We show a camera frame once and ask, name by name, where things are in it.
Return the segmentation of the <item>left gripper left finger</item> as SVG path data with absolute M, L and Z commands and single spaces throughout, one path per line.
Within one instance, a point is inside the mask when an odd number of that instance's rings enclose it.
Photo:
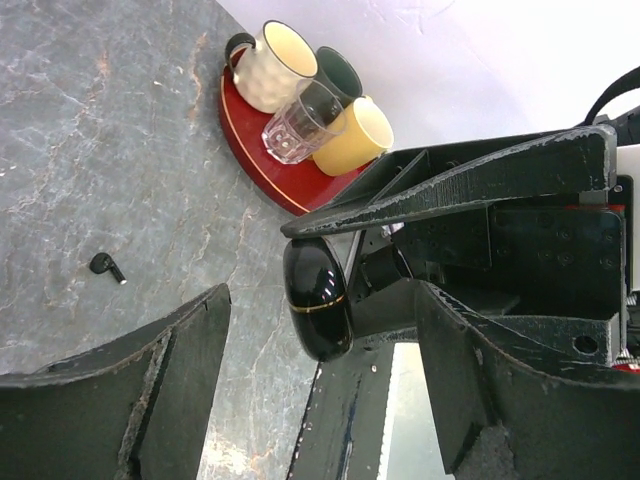
M 196 478 L 230 313 L 219 284 L 109 343 L 3 375 L 2 478 Z

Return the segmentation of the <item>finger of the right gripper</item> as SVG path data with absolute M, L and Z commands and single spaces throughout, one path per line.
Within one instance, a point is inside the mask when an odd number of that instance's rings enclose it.
M 594 125 L 524 142 L 471 160 L 387 198 L 316 210 L 281 227 L 289 239 L 411 222 L 515 199 L 610 189 L 617 135 Z
M 354 336 L 376 342 L 416 342 L 414 294 L 416 280 L 399 280 L 352 303 Z M 444 291 L 462 305 L 521 336 L 580 361 L 611 365 L 620 354 L 620 315 L 591 319 L 582 313 L 519 313 L 516 295 L 469 287 L 446 286 Z

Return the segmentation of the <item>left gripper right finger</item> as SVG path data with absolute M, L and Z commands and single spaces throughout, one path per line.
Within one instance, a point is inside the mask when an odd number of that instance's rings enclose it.
M 415 320 L 446 473 L 638 478 L 638 374 L 573 360 L 428 282 Z

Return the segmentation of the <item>black earbud charging case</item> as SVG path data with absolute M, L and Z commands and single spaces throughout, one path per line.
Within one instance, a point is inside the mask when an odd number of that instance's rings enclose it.
M 348 353 L 354 341 L 352 311 L 333 247 L 322 237 L 289 241 L 283 275 L 291 318 L 305 352 L 318 362 Z

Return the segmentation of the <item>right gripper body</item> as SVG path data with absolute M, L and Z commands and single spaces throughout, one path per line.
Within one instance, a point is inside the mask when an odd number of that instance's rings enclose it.
M 349 281 L 352 304 L 408 278 L 476 311 L 608 320 L 627 288 L 628 208 L 575 195 L 519 199 L 368 232 Z

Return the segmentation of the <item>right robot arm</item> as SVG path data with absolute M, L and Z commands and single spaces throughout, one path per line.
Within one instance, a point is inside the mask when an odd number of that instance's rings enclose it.
M 402 283 L 502 350 L 609 366 L 638 346 L 639 113 L 603 114 L 636 90 L 616 80 L 578 125 L 396 150 L 322 208 L 286 224 L 294 328 L 313 359 L 418 320 Z

